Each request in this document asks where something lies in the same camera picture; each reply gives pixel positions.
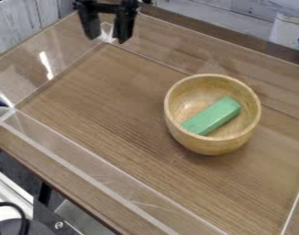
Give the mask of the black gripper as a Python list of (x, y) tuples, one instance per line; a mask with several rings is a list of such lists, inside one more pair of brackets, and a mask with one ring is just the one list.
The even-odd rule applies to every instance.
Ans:
[(138, 0), (123, 0), (119, 4), (99, 3), (98, 0), (75, 0), (74, 6), (79, 11), (83, 31), (89, 39), (101, 36), (98, 13), (115, 14), (113, 36), (123, 44), (134, 34), (135, 18), (141, 6)]

